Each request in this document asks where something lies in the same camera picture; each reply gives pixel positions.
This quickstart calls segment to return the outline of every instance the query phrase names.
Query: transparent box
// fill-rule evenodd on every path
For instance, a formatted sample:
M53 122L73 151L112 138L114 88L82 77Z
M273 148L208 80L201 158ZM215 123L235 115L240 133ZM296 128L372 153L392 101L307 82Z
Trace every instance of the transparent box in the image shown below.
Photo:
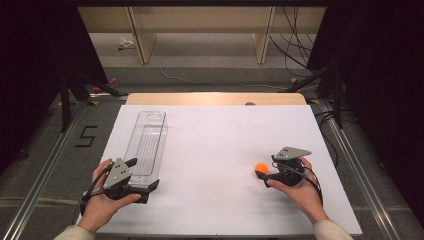
M165 139L168 132L165 112L142 111L125 154L125 160L137 158L131 168L129 184L132 187L148 188L158 180Z

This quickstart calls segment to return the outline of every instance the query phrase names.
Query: white table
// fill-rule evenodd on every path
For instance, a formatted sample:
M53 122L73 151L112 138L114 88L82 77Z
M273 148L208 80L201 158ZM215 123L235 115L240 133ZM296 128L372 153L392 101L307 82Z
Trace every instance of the white table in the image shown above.
M307 105L125 105L102 160L123 157L140 111L167 113L160 184L147 204L121 209L99 233L154 237L270 237L312 234L306 216L267 189L254 167L284 146L312 151L329 217L362 234Z

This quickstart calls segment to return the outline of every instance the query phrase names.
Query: orange ball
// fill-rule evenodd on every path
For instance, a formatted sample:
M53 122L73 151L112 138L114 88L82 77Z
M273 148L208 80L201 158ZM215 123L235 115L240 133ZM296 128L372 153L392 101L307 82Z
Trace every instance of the orange ball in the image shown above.
M255 171L263 173L263 174L267 174L268 173L268 167L266 166L265 163L258 163L258 164L256 164Z

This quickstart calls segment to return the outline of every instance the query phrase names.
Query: sleeve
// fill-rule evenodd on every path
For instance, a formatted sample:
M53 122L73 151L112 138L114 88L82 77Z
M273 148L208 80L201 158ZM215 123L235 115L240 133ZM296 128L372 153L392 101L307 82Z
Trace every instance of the sleeve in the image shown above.
M54 240L94 240L94 234L78 226L69 226Z
M352 240L342 227L331 220L319 221L313 228L317 240Z

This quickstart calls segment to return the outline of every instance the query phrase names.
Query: person's right hand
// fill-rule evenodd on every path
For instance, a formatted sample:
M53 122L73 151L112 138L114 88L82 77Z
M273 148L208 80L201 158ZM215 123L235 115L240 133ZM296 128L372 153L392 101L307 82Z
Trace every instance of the person's right hand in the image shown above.
M302 162L303 166L312 169L311 163L304 157L300 157L299 160ZM317 183L311 172L308 174L308 178L315 184ZM329 219L321 205L321 200L317 191L305 179L302 179L298 185L293 187L289 187L280 181L272 179L268 180L267 184L285 193L293 202L293 204L306 214L312 224L321 220Z

